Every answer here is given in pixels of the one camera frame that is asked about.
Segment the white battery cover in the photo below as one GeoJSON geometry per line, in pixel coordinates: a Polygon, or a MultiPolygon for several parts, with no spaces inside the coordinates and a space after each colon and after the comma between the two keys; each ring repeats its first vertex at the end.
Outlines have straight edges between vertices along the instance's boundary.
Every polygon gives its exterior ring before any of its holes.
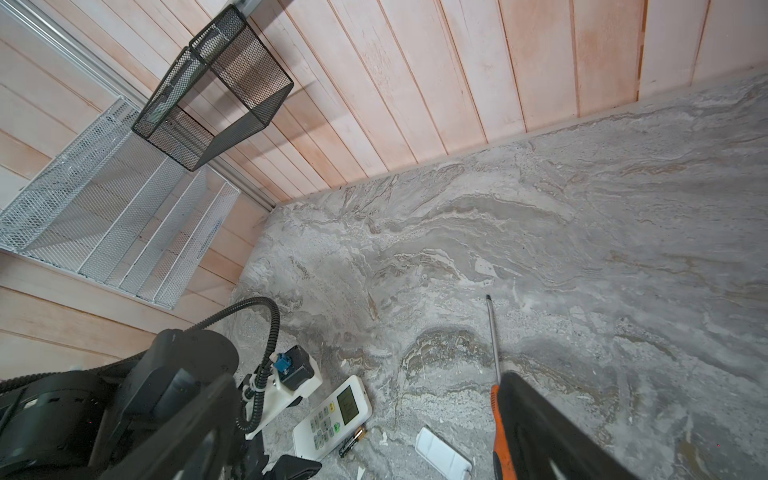
{"type": "Polygon", "coordinates": [[[416,437],[416,453],[444,479],[468,480],[472,464],[428,427],[422,427],[416,437]]]}

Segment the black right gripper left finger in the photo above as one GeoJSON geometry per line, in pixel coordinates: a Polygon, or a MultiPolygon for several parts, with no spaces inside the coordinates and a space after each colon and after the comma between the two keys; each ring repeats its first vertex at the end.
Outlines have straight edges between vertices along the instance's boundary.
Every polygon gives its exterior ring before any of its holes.
{"type": "Polygon", "coordinates": [[[240,395],[224,374],[103,479],[217,479],[234,438],[240,395]]]}

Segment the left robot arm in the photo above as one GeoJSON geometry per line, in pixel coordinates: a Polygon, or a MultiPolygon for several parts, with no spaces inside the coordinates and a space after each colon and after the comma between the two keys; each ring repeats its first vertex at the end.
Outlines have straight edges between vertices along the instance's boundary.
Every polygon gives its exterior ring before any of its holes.
{"type": "Polygon", "coordinates": [[[280,312],[267,297],[236,302],[150,347],[87,370],[1,384],[5,479],[309,479],[315,460],[271,461],[258,426],[277,354],[280,312]],[[263,358],[242,382],[234,344],[213,325],[259,306],[269,313],[263,358]]]}

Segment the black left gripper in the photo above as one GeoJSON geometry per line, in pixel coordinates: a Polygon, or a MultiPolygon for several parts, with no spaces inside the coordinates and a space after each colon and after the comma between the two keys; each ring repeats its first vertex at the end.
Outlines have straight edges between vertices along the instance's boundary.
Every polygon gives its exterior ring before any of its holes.
{"type": "Polygon", "coordinates": [[[311,479],[322,469],[322,463],[292,455],[282,455],[269,466],[261,433],[251,440],[245,440],[239,457],[240,479],[311,479]]]}

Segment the orange handled screwdriver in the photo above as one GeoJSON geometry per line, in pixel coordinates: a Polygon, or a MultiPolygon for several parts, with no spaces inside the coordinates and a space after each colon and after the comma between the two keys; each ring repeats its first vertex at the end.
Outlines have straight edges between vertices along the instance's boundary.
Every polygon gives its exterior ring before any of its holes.
{"type": "Polygon", "coordinates": [[[518,477],[513,466],[512,457],[510,455],[509,445],[506,438],[505,427],[503,425],[499,409],[498,394],[502,380],[502,372],[499,360],[499,348],[492,297],[490,295],[486,295],[485,302],[487,307],[495,367],[495,383],[491,387],[490,395],[490,404],[495,422],[495,439],[493,448],[494,474],[496,480],[517,480],[518,477]]]}

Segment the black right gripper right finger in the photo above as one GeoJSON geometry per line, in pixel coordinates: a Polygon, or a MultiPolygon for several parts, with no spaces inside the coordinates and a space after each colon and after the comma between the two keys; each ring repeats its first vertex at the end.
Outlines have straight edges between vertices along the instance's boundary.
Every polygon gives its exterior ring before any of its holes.
{"type": "Polygon", "coordinates": [[[520,375],[502,374],[499,409],[518,479],[634,479],[520,375]]]}

